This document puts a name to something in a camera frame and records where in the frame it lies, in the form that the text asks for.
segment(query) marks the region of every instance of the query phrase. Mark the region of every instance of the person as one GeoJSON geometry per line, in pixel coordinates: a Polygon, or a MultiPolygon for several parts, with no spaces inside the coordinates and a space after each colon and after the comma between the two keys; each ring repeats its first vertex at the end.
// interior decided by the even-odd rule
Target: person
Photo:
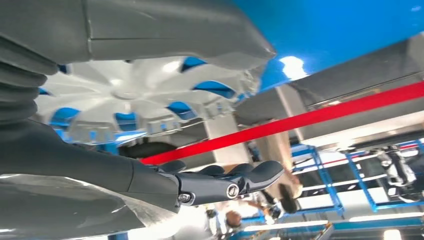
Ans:
{"type": "Polygon", "coordinates": [[[209,226],[216,229],[215,235],[218,238],[241,231],[244,227],[242,220],[245,218],[263,216],[267,224],[273,224],[283,213],[281,206],[270,205],[261,192],[206,205],[209,226]]]}

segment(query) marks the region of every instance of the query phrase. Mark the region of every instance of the white pillar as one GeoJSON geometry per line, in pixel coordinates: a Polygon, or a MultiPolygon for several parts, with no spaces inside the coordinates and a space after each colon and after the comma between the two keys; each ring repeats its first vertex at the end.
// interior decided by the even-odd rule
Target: white pillar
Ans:
{"type": "MultiPolygon", "coordinates": [[[[206,120],[204,121],[204,127],[206,128],[209,139],[216,139],[239,131],[232,114],[206,120]]],[[[213,155],[215,157],[215,164],[221,166],[249,163],[251,161],[250,155],[243,143],[214,150],[213,155]]]]}

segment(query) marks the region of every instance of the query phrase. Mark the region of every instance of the blue frame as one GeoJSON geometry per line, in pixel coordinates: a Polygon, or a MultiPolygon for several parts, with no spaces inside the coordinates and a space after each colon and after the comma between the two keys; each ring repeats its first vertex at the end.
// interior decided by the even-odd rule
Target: blue frame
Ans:
{"type": "MultiPolygon", "coordinates": [[[[402,227],[413,227],[422,226],[424,224],[420,217],[407,217],[407,218],[394,218],[384,220],[373,220],[373,221],[358,221],[358,222],[336,222],[333,223],[335,231],[352,231],[352,230],[366,230],[366,229],[385,229],[385,228],[402,228],[402,227]]],[[[286,228],[284,233],[289,234],[313,234],[323,231],[326,228],[325,225],[316,226],[304,226],[304,227],[293,227],[286,228]]],[[[271,230],[270,233],[277,234],[278,230],[271,230]]],[[[240,238],[247,238],[256,234],[256,231],[239,232],[230,237],[231,240],[237,240],[240,238]]]]}
{"type": "Polygon", "coordinates": [[[325,167],[323,167],[323,162],[321,161],[321,157],[317,149],[313,146],[307,146],[307,149],[291,153],[293,157],[298,157],[301,155],[309,155],[309,154],[312,156],[315,164],[302,166],[302,167],[295,167],[293,170],[296,171],[296,170],[303,170],[303,169],[308,169],[312,167],[317,167],[318,174],[321,177],[322,183],[325,185],[325,189],[330,195],[333,206],[304,209],[304,210],[297,211],[294,214],[285,213],[284,217],[298,216],[303,214],[325,213],[325,212],[337,212],[337,214],[341,216],[343,212],[345,211],[345,209],[343,207],[342,202],[339,199],[339,196],[337,195],[336,188],[333,186],[333,180],[331,179],[329,172],[327,171],[325,167]]]}
{"type": "MultiPolygon", "coordinates": [[[[408,146],[412,144],[416,144],[419,147],[419,149],[424,153],[424,144],[420,140],[407,141],[407,142],[399,143],[397,145],[399,147],[402,147],[402,146],[408,146]]],[[[403,201],[390,201],[390,202],[376,203],[373,197],[371,196],[370,192],[368,191],[367,185],[362,180],[359,170],[353,161],[353,156],[362,155],[364,153],[365,153],[364,151],[361,151],[361,152],[355,152],[355,153],[347,153],[345,155],[348,160],[349,167],[352,170],[355,178],[358,180],[358,184],[360,188],[362,189],[363,193],[365,194],[366,199],[368,200],[369,206],[371,207],[374,213],[378,212],[378,210],[381,210],[381,209],[404,208],[404,207],[424,205],[424,201],[411,202],[411,203],[406,203],[403,201]]]]}

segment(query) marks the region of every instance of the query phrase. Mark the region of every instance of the red line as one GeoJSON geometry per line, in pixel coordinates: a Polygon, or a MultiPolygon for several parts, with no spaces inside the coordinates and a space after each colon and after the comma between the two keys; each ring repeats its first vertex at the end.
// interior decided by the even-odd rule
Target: red line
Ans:
{"type": "Polygon", "coordinates": [[[145,158],[142,162],[145,164],[163,164],[169,161],[206,153],[291,129],[321,123],[421,97],[424,97],[424,81],[340,103],[338,105],[306,112],[173,151],[161,153],[145,158]]]}

